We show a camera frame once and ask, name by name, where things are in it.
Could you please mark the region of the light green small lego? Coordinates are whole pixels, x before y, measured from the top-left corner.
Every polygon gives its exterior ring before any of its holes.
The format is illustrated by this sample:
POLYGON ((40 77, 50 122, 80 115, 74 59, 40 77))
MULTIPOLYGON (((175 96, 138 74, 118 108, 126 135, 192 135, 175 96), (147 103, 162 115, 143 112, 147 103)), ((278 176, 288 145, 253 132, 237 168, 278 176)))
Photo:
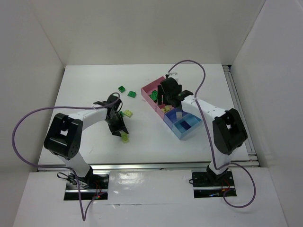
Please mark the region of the light green small lego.
POLYGON ((166 105, 165 107, 163 107, 163 108, 161 109, 161 111, 162 111, 163 113, 167 113, 167 112, 170 111, 172 108, 173 108, 172 106, 166 105))

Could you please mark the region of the purple lego brick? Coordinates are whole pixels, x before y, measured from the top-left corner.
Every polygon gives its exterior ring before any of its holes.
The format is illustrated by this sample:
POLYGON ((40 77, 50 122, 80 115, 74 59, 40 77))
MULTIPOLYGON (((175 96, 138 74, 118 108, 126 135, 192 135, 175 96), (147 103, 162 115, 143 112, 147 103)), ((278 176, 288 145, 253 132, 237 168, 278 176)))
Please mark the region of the purple lego brick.
POLYGON ((186 121, 182 121, 180 123, 180 125, 187 131, 191 128, 191 126, 186 122, 186 121))

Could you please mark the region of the dark green long lego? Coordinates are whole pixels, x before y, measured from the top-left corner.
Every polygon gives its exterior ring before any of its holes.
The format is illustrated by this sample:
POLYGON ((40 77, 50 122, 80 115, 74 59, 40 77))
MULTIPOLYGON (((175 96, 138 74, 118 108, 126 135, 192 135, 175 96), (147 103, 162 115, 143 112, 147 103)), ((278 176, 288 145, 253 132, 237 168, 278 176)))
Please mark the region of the dark green long lego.
POLYGON ((157 92, 157 90, 152 91, 152 93, 149 94, 149 97, 151 98, 151 100, 153 102, 157 102, 157 100, 158 100, 158 92, 157 92))

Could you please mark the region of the beige lego brick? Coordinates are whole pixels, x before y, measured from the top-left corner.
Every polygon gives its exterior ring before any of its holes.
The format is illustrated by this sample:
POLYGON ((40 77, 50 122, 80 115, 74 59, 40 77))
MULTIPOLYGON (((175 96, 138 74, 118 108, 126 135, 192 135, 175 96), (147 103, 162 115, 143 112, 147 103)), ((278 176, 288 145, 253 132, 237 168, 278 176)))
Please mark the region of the beige lego brick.
POLYGON ((176 112, 176 118, 181 119, 182 118, 182 112, 176 112))

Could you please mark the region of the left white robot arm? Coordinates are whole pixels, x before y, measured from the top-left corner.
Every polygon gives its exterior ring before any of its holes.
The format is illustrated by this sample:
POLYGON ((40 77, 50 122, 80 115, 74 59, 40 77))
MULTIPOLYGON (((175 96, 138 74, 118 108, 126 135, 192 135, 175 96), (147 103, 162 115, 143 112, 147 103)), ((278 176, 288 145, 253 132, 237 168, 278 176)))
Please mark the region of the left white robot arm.
POLYGON ((44 140, 44 148, 58 156, 80 179, 88 183, 94 174, 92 167, 80 154, 82 132, 105 121, 112 135, 122 137, 123 134, 128 134, 120 113, 122 105, 119 97, 110 95, 106 101, 94 102, 88 110, 70 115, 56 114, 44 140))

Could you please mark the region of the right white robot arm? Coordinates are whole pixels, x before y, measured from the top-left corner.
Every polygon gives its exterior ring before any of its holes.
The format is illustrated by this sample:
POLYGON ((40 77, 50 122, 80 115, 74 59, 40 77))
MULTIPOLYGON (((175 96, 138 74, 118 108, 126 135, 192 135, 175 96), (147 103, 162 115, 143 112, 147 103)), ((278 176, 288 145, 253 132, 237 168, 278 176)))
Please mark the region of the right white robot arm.
POLYGON ((233 153, 248 138, 239 112, 225 110, 182 90, 174 78, 164 79, 158 85, 158 103, 171 105, 201 118, 210 142, 212 161, 206 168, 209 181, 216 182, 227 172, 233 153))

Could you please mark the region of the light green square lego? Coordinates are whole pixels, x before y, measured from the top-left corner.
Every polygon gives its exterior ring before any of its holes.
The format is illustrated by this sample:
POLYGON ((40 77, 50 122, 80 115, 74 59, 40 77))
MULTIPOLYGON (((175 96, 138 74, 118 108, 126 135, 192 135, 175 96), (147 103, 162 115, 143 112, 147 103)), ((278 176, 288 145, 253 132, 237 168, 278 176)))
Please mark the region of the light green square lego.
POLYGON ((127 133, 122 133, 121 134, 121 139, 123 143, 128 143, 129 142, 129 136, 127 133))

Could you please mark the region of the light green lego brick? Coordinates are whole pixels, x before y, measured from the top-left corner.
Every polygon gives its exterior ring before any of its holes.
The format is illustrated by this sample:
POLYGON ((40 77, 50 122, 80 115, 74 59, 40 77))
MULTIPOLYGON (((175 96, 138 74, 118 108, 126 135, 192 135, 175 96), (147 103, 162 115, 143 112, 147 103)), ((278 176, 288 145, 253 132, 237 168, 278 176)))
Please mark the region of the light green lego brick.
POLYGON ((129 110, 125 110, 124 112, 123 112, 123 114, 125 115, 125 116, 127 116, 127 117, 132 117, 132 115, 133 115, 133 112, 131 112, 131 111, 129 111, 129 110))

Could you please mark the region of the dark green square lego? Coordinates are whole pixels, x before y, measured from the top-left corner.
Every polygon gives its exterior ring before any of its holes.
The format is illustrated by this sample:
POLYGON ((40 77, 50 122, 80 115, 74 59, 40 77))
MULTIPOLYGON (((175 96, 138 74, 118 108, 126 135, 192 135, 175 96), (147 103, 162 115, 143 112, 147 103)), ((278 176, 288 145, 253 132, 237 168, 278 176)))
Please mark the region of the dark green square lego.
POLYGON ((120 86, 118 88, 118 90, 119 90, 119 92, 123 93, 123 92, 125 92, 125 87, 124 86, 120 86))

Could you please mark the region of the pink and blue sorting tray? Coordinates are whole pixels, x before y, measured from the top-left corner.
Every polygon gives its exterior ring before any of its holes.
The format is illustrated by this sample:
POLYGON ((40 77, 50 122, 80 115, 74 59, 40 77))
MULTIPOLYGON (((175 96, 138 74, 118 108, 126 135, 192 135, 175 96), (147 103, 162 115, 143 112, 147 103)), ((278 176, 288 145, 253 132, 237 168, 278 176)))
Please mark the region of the pink and blue sorting tray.
POLYGON ((153 102, 151 98, 149 97, 149 94, 152 93, 152 91, 157 90, 158 85, 161 81, 165 79, 164 76, 152 81, 151 83, 145 85, 141 88, 141 94, 142 97, 145 99, 145 101, 151 106, 151 108, 160 116, 160 118, 166 123, 166 125, 171 129, 171 131, 176 135, 176 137, 179 140, 185 140, 186 136, 192 133, 194 130, 196 130, 202 123, 202 120, 198 117, 186 113, 184 111, 181 111, 176 108, 172 108, 167 113, 163 113, 161 109, 165 107, 165 105, 159 105, 157 102, 153 102), (176 112, 182 112, 182 118, 177 119, 176 118, 176 112), (180 123, 182 121, 186 121, 191 128, 189 130, 185 130, 180 123))

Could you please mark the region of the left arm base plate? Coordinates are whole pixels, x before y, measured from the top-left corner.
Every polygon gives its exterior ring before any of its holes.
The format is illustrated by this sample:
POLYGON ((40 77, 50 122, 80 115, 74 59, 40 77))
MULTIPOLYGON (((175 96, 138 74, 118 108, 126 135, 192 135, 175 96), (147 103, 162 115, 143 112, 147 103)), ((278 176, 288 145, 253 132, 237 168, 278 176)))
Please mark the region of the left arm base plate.
MULTIPOLYGON (((78 201, 78 184, 72 173, 66 175, 64 173, 58 173, 57 177, 67 181, 64 193, 64 201, 78 201)), ((81 199, 89 201, 96 197, 96 200, 108 199, 108 183, 109 174, 98 175, 97 180, 94 180, 92 184, 88 185, 80 181, 80 193, 81 199)))

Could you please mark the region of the aluminium frame rail right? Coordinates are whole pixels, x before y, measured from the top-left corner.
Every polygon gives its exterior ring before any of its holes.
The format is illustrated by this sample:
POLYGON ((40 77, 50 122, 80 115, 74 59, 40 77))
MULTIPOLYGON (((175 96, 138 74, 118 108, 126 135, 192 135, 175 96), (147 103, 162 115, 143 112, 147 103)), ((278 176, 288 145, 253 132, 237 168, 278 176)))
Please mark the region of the aluminium frame rail right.
POLYGON ((247 151, 248 151, 248 155, 249 156, 250 155, 255 155, 256 156, 257 153, 255 151, 255 147, 254 147, 254 144, 253 144, 253 141, 252 141, 252 138, 251 138, 251 134, 250 134, 250 131, 248 129, 248 125, 247 125, 247 122, 246 122, 246 119, 245 119, 245 116, 244 116, 241 101, 240 101, 240 98, 239 98, 239 95, 238 95, 238 92, 237 92, 237 88, 235 86, 235 82, 234 82, 234 79, 233 79, 233 76, 232 76, 232 73, 231 73, 231 65, 222 65, 222 67, 223 67, 223 72, 225 74, 225 78, 226 78, 226 81, 227 81, 227 84, 228 84, 229 91, 230 91, 231 96, 232 96, 233 104, 235 106, 235 109, 237 109, 239 114, 240 114, 240 117, 242 119, 242 122, 244 124, 244 127, 245 127, 247 135, 248 135, 248 139, 245 142, 245 145, 246 145, 247 151))

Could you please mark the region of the aluminium frame rail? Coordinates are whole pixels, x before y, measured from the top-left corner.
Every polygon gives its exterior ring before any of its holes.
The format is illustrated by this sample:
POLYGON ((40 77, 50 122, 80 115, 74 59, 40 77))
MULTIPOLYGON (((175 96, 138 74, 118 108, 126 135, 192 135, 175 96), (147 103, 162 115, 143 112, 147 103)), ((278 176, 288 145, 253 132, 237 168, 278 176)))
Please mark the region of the aluminium frame rail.
MULTIPOLYGON (((260 166, 257 159, 251 159, 248 161, 237 161, 244 167, 258 167, 260 166)), ((206 168, 209 163, 207 162, 187 162, 187 163, 151 163, 151 164, 104 164, 93 165, 90 164, 93 170, 96 171, 110 171, 110 170, 156 170, 156 169, 193 169, 193 168, 206 168)), ((63 169, 62 165, 50 165, 51 168, 56 170, 63 169)))
POLYGON ((226 78, 226 81, 227 81, 227 84, 228 84, 229 91, 230 91, 231 96, 232 96, 233 104, 235 106, 235 109, 237 109, 239 114, 240 114, 240 117, 242 119, 242 122, 244 124, 244 127, 245 127, 247 135, 248 135, 248 139, 245 142, 245 145, 246 145, 247 151, 248 151, 248 155, 249 156, 250 155, 255 155, 256 156, 257 153, 255 151, 255 147, 254 147, 254 144, 253 144, 253 141, 252 141, 252 138, 251 138, 251 134, 250 134, 250 131, 248 129, 248 125, 247 125, 247 122, 246 122, 246 119, 245 119, 245 116, 244 116, 241 101, 240 101, 240 98, 239 98, 239 95, 238 95, 238 92, 237 92, 237 88, 235 86, 235 82, 234 82, 234 79, 233 79, 233 76, 232 76, 232 73, 231 73, 231 65, 222 65, 222 67, 223 67, 223 72, 225 74, 225 78, 226 78))

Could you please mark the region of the aluminium frame rail front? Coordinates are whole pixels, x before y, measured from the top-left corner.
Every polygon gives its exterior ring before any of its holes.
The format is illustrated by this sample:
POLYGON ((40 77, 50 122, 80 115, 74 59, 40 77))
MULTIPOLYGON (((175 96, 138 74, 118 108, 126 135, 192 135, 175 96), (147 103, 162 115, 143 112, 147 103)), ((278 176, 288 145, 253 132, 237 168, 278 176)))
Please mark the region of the aluminium frame rail front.
MULTIPOLYGON (((251 159, 248 161, 237 161, 244 167, 258 167, 260 166, 257 159, 251 159)), ((209 163, 207 162, 187 162, 187 163, 151 163, 151 164, 104 164, 93 165, 90 164, 93 170, 96 171, 110 171, 110 170, 156 170, 156 169, 193 169, 193 168, 206 168, 209 163)), ((62 165, 50 165, 51 168, 56 170, 63 169, 62 165)))

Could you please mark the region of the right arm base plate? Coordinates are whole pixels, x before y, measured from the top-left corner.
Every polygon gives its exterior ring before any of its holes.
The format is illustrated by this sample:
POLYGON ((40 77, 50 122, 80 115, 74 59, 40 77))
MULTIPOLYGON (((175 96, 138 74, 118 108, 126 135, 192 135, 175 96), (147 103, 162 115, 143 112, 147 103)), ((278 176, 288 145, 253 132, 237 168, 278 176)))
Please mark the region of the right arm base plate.
POLYGON ((236 197, 235 183, 231 171, 215 183, 211 183, 206 176, 206 172, 192 172, 192 178, 188 181, 193 185, 194 198, 217 198, 236 197))

